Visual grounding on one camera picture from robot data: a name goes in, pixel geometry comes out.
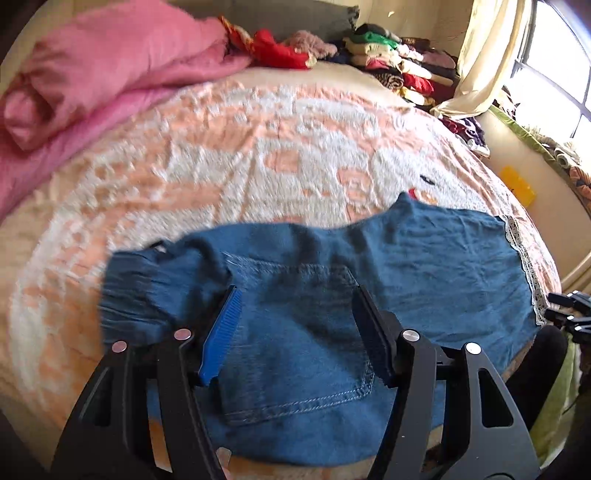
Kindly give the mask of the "pink folded blanket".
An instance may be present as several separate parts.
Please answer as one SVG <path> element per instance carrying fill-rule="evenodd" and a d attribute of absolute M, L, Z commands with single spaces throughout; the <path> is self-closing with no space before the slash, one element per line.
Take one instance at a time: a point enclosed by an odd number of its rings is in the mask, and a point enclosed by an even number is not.
<path fill-rule="evenodd" d="M 1 97 L 1 214 L 117 123 L 249 63 L 230 52 L 221 20 L 164 1 L 77 16 L 36 42 Z"/>

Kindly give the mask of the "dusty pink fluffy garment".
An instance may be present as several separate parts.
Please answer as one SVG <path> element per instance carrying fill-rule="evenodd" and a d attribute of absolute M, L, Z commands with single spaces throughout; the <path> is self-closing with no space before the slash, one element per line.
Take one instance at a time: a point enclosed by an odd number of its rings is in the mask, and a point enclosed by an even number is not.
<path fill-rule="evenodd" d="M 310 54 L 317 60 L 332 58 L 338 53 L 338 47 L 334 44 L 327 43 L 317 35 L 305 30 L 291 34 L 287 40 L 283 41 L 283 45 L 293 47 L 297 52 Z"/>

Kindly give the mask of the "grey upholstered headboard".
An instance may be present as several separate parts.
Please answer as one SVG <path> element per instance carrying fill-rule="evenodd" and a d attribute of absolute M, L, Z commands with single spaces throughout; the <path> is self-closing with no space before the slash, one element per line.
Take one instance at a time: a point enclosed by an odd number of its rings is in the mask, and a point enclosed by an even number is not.
<path fill-rule="evenodd" d="M 341 40 L 359 20 L 358 5 L 346 6 L 308 0 L 211 0 L 171 1 L 194 18 L 223 16 L 247 33 L 266 29 L 276 41 L 287 40 L 297 31 L 308 31 L 325 42 Z"/>

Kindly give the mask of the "blue denim pants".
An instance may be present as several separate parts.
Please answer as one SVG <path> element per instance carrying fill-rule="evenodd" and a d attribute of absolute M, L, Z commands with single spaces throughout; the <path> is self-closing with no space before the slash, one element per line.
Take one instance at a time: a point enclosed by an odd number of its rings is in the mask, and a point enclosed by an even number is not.
<path fill-rule="evenodd" d="M 229 286 L 242 313 L 211 388 L 211 441 L 264 462 L 339 466 L 377 453 L 394 391 L 374 373 L 353 290 L 432 342 L 478 343 L 506 370 L 535 336 L 544 295 L 514 219 L 401 194 L 383 213 L 321 229 L 235 224 L 116 252 L 99 303 L 106 343 L 193 328 Z"/>

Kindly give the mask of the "stack of folded clothes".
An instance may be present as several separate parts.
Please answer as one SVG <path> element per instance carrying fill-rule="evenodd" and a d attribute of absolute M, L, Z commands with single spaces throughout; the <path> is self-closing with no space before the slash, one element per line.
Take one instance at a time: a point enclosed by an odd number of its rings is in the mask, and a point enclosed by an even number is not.
<path fill-rule="evenodd" d="M 400 37 L 372 23 L 342 39 L 346 63 L 374 77 L 389 91 L 421 109 L 454 97 L 457 58 L 417 37 Z"/>

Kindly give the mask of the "window with dark frame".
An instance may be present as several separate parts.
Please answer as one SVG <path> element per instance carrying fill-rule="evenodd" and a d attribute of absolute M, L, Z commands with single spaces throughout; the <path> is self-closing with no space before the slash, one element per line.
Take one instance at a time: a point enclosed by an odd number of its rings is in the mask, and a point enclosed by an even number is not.
<path fill-rule="evenodd" d="M 547 1 L 533 1 L 508 89 L 523 127 L 590 154 L 590 56 Z"/>

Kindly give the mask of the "red patterned garment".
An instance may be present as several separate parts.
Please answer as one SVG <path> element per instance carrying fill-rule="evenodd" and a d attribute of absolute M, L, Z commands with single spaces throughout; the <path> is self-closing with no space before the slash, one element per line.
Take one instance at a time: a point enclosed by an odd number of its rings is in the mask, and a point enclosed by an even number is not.
<path fill-rule="evenodd" d="M 298 51 L 293 46 L 277 43 L 269 30 L 262 29 L 253 35 L 232 24 L 223 16 L 218 17 L 228 33 L 232 46 L 249 55 L 257 65 L 290 70 L 310 70 L 317 63 L 314 55 Z"/>

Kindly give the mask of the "cream curtain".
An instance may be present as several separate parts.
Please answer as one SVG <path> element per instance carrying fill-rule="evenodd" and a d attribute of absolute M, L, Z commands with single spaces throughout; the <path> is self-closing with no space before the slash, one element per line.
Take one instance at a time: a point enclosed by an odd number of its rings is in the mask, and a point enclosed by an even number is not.
<path fill-rule="evenodd" d="M 488 110 L 508 80 L 533 7 L 527 0 L 475 1 L 458 59 L 454 96 L 431 109 L 463 119 Z"/>

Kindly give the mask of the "green cloth on sill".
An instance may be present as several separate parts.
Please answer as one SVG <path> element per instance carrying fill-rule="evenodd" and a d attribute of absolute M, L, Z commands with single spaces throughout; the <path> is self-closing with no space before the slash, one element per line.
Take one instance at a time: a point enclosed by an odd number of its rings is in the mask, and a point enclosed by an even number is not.
<path fill-rule="evenodd" d="M 577 154 L 566 145 L 539 132 L 531 133 L 497 106 L 491 106 L 489 111 L 526 146 L 542 156 L 545 162 L 569 186 L 587 214 L 590 214 L 590 166 L 584 164 Z"/>

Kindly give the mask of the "peach white bear bedspread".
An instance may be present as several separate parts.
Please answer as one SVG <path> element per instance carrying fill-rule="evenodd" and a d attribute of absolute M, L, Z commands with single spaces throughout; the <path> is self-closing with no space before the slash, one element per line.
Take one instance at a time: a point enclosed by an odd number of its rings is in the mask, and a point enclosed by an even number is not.
<path fill-rule="evenodd" d="M 559 288 L 547 246 L 503 182 L 439 120 L 352 69 L 249 69 L 151 104 L 2 221 L 2 409 L 49 463 L 108 344 L 99 303 L 116 252 L 235 224 L 345 227 L 401 194 L 514 219 L 544 306 Z M 354 479 L 373 457 L 308 466 L 233 454 L 232 466 L 250 478 Z"/>

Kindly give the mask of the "purple clothes by curtain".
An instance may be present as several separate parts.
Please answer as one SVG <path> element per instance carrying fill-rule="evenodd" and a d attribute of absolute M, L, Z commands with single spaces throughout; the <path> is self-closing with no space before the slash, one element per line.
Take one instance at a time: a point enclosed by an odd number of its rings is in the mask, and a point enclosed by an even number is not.
<path fill-rule="evenodd" d="M 460 138 L 473 154 L 480 158 L 490 157 L 491 152 L 486 143 L 485 132 L 475 117 L 451 119 L 441 116 L 440 121 Z"/>

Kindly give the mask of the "yellow plastic object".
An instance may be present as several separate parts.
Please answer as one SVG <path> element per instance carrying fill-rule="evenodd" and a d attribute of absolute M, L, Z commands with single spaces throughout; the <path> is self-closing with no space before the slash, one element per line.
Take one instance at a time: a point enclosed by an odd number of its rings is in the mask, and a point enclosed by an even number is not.
<path fill-rule="evenodd" d="M 530 184 L 511 166 L 505 166 L 499 177 L 524 208 L 528 208 L 536 199 L 536 193 Z"/>

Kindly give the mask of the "lime green cloth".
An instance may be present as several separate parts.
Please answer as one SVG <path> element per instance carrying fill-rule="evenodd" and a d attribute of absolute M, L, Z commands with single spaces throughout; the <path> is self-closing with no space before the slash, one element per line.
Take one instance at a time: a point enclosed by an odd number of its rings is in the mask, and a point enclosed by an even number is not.
<path fill-rule="evenodd" d="M 547 467 L 562 451 L 573 424 L 582 376 L 581 351 L 570 335 L 567 346 L 565 361 L 530 433 L 541 467 Z"/>

